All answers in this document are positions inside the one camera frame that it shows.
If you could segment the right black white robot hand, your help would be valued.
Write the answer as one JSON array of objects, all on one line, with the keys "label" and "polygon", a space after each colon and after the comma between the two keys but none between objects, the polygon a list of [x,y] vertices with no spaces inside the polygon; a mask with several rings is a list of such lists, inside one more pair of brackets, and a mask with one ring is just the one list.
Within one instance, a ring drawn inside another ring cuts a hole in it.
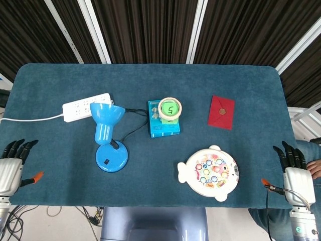
[{"label": "right black white robot hand", "polygon": [[305,157],[301,150],[295,149],[287,142],[282,141],[282,145],[284,150],[277,146],[273,149],[279,156],[283,171],[283,187],[275,186],[264,178],[261,182],[267,190],[285,196],[292,206],[305,207],[310,211],[310,206],[315,203],[315,193]]}]

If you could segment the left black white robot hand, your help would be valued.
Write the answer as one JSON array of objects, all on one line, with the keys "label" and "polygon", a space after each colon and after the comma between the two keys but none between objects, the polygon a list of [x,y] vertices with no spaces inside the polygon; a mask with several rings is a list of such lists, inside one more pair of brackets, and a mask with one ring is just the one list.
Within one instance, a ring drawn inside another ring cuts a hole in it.
[{"label": "left black white robot hand", "polygon": [[32,178],[22,179],[22,172],[31,148],[38,140],[25,142],[12,141],[1,154],[1,198],[13,196],[20,187],[37,183],[44,175],[40,171]]}]

